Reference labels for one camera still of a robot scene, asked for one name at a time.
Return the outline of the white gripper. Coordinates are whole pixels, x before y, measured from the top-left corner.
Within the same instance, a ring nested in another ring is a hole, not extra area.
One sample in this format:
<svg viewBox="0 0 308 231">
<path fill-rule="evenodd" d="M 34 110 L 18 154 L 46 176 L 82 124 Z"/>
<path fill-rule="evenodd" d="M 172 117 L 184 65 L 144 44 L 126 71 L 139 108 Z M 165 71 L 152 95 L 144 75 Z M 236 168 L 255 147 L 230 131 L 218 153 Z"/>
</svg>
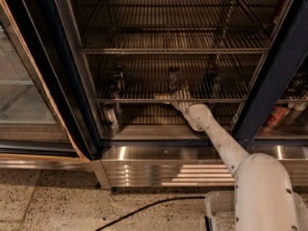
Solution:
<svg viewBox="0 0 308 231">
<path fill-rule="evenodd" d="M 189 107 L 193 104 L 193 97 L 188 90 L 177 90 L 169 93 L 154 93 L 153 97 L 164 104 L 170 104 L 182 113 L 183 116 L 189 114 Z"/>
</svg>

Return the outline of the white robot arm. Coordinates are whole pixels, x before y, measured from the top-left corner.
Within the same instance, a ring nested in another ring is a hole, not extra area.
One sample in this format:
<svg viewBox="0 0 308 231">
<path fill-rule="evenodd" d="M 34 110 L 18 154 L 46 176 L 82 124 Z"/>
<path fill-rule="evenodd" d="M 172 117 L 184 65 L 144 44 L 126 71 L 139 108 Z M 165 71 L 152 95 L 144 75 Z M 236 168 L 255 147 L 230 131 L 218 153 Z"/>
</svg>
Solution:
<svg viewBox="0 0 308 231">
<path fill-rule="evenodd" d="M 181 112 L 193 130 L 206 133 L 234 177 L 236 231 L 299 230 L 291 179 L 277 159 L 248 153 L 219 125 L 208 106 L 193 101 L 188 90 L 153 97 Z"/>
</svg>

